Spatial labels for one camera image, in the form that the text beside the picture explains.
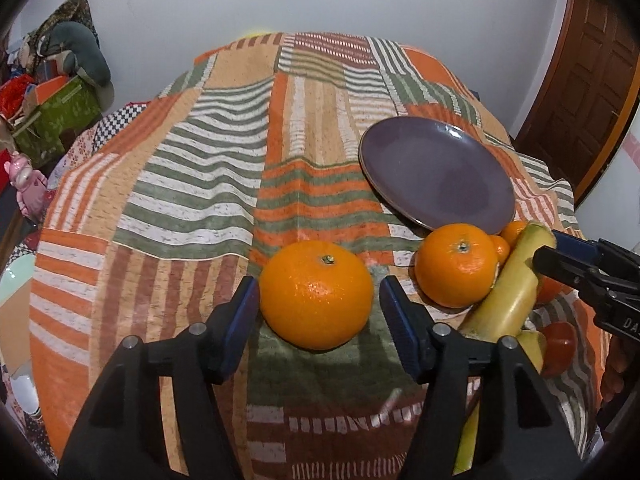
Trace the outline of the red tomato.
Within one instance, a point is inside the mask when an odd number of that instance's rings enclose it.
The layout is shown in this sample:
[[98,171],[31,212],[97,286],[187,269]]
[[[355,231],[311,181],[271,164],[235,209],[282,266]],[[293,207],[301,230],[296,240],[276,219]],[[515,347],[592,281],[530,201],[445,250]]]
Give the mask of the red tomato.
[[569,322],[554,322],[540,331],[547,343],[541,376],[558,377],[572,366],[577,349],[575,327]]

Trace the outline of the short yellow cane piece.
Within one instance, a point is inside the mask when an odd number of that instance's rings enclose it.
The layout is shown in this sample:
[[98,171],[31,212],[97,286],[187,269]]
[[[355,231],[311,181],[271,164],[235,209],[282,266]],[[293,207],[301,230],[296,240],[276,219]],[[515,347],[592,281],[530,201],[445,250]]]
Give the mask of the short yellow cane piece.
[[[536,372],[542,370],[542,364],[544,364],[544,352],[546,351],[546,338],[538,330],[522,330],[521,333],[516,336],[518,343],[523,349],[529,361],[532,362],[533,368]],[[498,426],[503,423],[502,416],[498,414],[498,410],[502,410],[506,406],[506,397],[503,394],[503,387],[495,386],[489,390],[495,396],[494,403],[491,404],[491,413],[497,415]],[[476,445],[478,437],[478,427],[480,426],[480,415],[482,414],[482,407],[480,402],[484,399],[483,393],[480,392],[480,388],[474,391],[474,396],[469,404],[469,413],[466,422],[464,423],[461,440],[458,447],[456,462],[454,463],[454,476],[462,474],[462,472],[469,471],[473,466],[473,460],[476,454]]]

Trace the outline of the large orange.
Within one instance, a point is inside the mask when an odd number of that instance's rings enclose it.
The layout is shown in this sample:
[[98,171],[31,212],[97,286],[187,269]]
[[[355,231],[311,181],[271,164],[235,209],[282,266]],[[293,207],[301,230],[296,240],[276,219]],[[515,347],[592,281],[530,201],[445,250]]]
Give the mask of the large orange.
[[280,249],[259,280],[260,310],[281,339],[309,351],[341,347],[366,326],[374,285],[345,248],[302,240]]
[[453,223],[434,229],[414,254],[421,292],[446,309],[465,309],[490,292],[499,260],[490,236],[477,226]]

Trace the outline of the small orange behind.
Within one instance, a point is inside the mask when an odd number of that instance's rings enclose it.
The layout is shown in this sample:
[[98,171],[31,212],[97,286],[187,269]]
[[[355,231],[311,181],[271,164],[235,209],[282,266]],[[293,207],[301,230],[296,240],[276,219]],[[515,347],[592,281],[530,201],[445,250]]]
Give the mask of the small orange behind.
[[528,225],[527,221],[514,220],[509,222],[500,232],[500,236],[513,248],[518,242],[518,237]]

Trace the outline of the small orange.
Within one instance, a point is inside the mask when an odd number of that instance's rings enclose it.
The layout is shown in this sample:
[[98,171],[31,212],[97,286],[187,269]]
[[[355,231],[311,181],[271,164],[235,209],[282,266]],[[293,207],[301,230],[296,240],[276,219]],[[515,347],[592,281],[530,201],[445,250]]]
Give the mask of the small orange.
[[503,266],[510,256],[511,246],[509,242],[500,235],[491,235],[489,238],[491,243],[494,244],[498,265]]
[[500,232],[500,236],[513,248],[518,242],[518,237],[528,225],[527,221],[514,220],[509,222]]

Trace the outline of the brown wooden door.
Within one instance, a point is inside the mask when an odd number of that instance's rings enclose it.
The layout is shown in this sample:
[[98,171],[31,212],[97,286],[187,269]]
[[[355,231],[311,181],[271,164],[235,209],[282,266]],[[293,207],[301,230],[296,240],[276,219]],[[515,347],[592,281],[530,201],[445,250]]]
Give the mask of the brown wooden door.
[[639,92],[639,43],[604,0],[567,0],[544,81],[516,148],[570,182],[581,202],[613,158]]

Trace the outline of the purple ceramic plate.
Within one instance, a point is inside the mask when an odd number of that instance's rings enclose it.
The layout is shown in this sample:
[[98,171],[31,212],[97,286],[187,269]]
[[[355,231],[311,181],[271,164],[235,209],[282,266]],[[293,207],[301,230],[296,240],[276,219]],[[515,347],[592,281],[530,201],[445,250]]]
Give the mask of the purple ceramic plate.
[[358,157],[374,192],[422,228],[469,223],[496,234],[514,217],[514,187],[496,156],[446,122],[383,119],[363,133]]

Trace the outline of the striped patchwork bedspread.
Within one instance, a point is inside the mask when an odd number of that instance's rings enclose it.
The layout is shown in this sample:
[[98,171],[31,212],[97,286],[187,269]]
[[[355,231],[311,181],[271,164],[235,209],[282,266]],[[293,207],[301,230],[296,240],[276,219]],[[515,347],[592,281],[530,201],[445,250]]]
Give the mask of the striped patchwork bedspread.
[[[461,128],[506,170],[515,218],[578,233],[570,185],[518,154],[491,112],[427,53],[320,32],[209,51],[70,166],[48,208],[29,331],[55,452],[122,338],[166,339],[205,320],[288,244],[341,245],[375,281],[395,275],[416,298],[421,232],[378,200],[358,162],[367,128],[395,116]],[[373,310],[358,337],[322,354],[258,325],[216,396],[248,478],[393,479],[424,391]]]

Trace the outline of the pink toy figure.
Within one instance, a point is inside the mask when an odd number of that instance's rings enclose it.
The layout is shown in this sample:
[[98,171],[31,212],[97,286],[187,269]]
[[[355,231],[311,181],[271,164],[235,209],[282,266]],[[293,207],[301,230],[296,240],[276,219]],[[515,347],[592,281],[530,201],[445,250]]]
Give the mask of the pink toy figure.
[[32,166],[26,155],[17,151],[4,164],[4,170],[15,188],[21,214],[35,224],[43,222],[54,196],[54,191],[48,189],[48,179]]

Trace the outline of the green storage box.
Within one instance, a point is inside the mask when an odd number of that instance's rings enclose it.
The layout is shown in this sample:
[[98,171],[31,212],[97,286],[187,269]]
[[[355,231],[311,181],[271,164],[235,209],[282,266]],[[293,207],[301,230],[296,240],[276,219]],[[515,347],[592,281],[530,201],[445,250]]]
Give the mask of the green storage box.
[[74,77],[38,105],[13,132],[17,151],[35,168],[60,159],[75,139],[102,118],[96,92]]

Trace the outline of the grey plush toy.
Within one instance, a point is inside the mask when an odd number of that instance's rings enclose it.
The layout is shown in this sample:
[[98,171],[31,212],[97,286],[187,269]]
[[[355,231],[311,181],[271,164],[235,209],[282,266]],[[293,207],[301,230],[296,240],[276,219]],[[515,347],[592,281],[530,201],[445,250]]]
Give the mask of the grey plush toy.
[[111,71],[98,40],[83,24],[54,25],[39,39],[37,53],[46,61],[54,61],[60,75],[78,76],[96,88],[111,82]]

